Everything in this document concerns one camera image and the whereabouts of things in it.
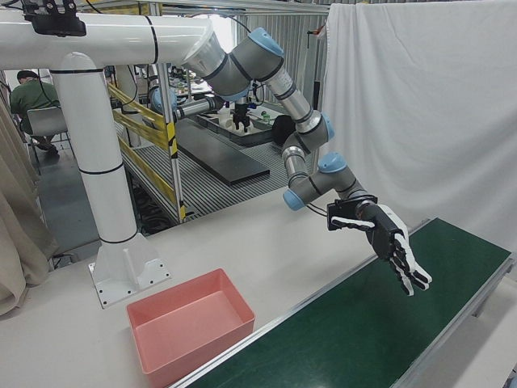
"white table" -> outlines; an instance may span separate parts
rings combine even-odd
[[[287,209],[282,191],[152,236],[171,279],[105,310],[87,268],[93,258],[52,272],[20,310],[0,317],[0,386],[146,387],[128,303],[223,268],[256,313],[256,329],[372,254],[362,232],[327,231],[324,217]],[[516,327],[517,284],[505,279],[482,316],[468,318],[439,350],[419,386],[502,387],[517,362]]]

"man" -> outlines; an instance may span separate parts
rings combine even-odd
[[[50,83],[41,82],[38,74],[30,70],[21,70],[16,75],[19,86],[11,93],[11,112],[22,119],[22,130],[38,141],[36,145],[50,154],[57,154],[57,148],[50,141],[53,136],[32,136],[31,123],[27,117],[30,109],[41,109],[59,106],[56,88]]]

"black work surface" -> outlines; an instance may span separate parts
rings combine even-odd
[[[189,386],[390,387],[510,255],[439,219],[410,243],[429,290],[375,260]]]
[[[175,127],[179,149],[222,182],[232,185],[269,174],[269,169],[262,163],[218,141],[194,121],[181,120]]]

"beige curtain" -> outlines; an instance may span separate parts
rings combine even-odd
[[[0,101],[0,315],[16,307],[27,286],[47,277],[58,248],[36,204],[37,175],[6,105]]]

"green shirt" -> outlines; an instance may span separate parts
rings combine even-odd
[[[59,100],[54,85],[46,82],[40,84],[37,79],[32,79],[17,86],[11,93],[11,112],[20,115],[22,130],[29,135],[32,135],[32,128],[27,117],[27,111],[57,105],[59,105]]]

